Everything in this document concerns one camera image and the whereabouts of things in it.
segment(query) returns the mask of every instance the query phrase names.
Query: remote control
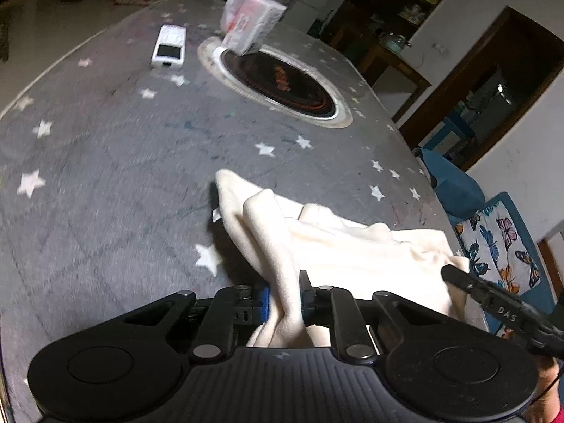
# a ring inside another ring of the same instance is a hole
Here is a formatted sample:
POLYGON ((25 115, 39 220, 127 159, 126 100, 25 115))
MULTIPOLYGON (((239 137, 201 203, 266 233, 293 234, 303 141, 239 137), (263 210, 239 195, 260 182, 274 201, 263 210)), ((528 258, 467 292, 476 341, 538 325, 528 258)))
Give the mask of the remote control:
POLYGON ((154 45, 151 63, 164 68, 180 68, 184 63, 186 29, 176 25, 163 25, 154 45))

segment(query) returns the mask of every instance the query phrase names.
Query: cream fleece fabric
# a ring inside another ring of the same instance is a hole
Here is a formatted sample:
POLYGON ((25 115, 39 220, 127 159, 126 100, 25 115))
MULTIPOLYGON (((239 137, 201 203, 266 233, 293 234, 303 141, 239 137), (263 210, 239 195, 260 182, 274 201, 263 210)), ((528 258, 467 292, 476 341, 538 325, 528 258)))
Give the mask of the cream fleece fabric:
POLYGON ((230 170, 219 170, 215 181, 227 233, 271 289, 269 318, 255 331, 250 346, 328 344, 326 332, 304 326, 300 269, 315 287, 345 288, 360 299, 390 291, 464 319, 465 295, 447 288, 441 268, 453 264, 468 272, 468 260, 452 255, 444 232, 391 231, 383 223, 354 223, 327 207, 277 196, 230 170))

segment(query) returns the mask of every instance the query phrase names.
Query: gray star tablecloth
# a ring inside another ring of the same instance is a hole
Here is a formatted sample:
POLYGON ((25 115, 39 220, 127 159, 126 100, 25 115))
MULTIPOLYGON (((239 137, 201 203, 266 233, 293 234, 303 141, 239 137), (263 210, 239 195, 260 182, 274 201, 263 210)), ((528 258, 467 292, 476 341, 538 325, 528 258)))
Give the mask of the gray star tablecloth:
POLYGON ((219 168, 360 223, 443 229, 458 249, 401 135, 338 52, 283 25, 268 40, 339 87, 355 108, 343 129, 270 110, 201 66, 222 7, 165 0, 127 17, 0 121, 0 324, 17 423, 39 417, 25 377, 47 343, 180 289, 208 297, 257 278, 211 220, 219 168), (151 68, 165 22, 187 27, 178 72, 151 68))

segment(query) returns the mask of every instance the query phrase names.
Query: plastic bag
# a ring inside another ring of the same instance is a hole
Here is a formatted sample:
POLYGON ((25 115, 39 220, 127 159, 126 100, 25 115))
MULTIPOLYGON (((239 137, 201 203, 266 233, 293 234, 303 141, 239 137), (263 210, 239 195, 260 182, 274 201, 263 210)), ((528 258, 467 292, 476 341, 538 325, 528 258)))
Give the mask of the plastic bag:
POLYGON ((221 15, 221 20, 219 21, 219 27, 223 33, 229 31, 230 26, 233 24, 239 9, 243 5, 245 0, 227 0, 225 7, 223 9, 223 14, 221 15))
POLYGON ((222 44, 238 56, 258 52, 285 10, 275 0, 244 0, 222 44))

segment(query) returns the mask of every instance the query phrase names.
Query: hand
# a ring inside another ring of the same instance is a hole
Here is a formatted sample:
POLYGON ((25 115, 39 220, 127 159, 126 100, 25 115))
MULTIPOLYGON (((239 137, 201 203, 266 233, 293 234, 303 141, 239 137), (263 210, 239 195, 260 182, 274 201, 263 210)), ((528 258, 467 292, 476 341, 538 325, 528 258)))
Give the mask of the hand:
MULTIPOLYGON (((542 393, 558 376, 558 363, 553 357, 534 356, 539 370, 537 393, 542 393)), ((528 423, 551 423, 560 412, 560 397, 558 385, 555 383, 550 390, 539 398, 534 404, 529 405, 523 413, 523 418, 528 423)))

